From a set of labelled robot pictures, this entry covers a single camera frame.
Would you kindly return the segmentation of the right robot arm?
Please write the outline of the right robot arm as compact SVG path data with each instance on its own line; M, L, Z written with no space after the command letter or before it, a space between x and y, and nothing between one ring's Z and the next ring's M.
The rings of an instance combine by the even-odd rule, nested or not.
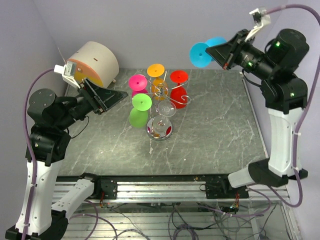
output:
M280 187L289 180L308 177L294 149L297 135L294 128L306 110L308 98L306 82L294 73L310 49L306 37L297 30L282 29L262 52L253 46L253 40L245 40L248 36L249 31L243 29L228 42L205 49L223 69L240 66L244 72L260 79L258 87L271 123L269 158L229 174L228 181L220 186L226 198L233 197L242 186Z

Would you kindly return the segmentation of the red plastic wine glass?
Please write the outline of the red plastic wine glass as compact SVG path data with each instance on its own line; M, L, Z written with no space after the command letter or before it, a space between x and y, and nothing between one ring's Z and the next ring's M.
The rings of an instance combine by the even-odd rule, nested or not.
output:
M188 80L188 77L188 74L183 70L175 70L170 74L171 81L176 83L176 87L171 90L170 101L177 109L187 106L187 91L182 84Z

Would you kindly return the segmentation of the blue plastic wine glass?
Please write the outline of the blue plastic wine glass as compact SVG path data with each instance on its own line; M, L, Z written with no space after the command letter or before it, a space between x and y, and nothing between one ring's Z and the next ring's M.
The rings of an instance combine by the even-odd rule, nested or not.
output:
M222 36L217 36L208 39L206 42L198 42L192 46L189 51L189 59L191 63L197 68L205 68L211 62L214 62L214 58L212 58L208 53L206 53L206 49L209 47L217 46L226 43L226 39Z

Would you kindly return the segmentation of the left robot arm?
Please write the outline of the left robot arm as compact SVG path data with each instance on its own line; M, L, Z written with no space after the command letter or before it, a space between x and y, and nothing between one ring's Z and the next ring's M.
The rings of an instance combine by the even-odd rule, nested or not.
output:
M77 87L77 96L58 97L48 88L35 91L29 98L27 115L34 125L26 134L27 185L17 223L5 233L8 240L60 240L69 220L87 199L102 193L100 177L83 173L75 186L53 202L59 170L71 136L67 129L89 113L101 115L128 94L99 87L85 78Z

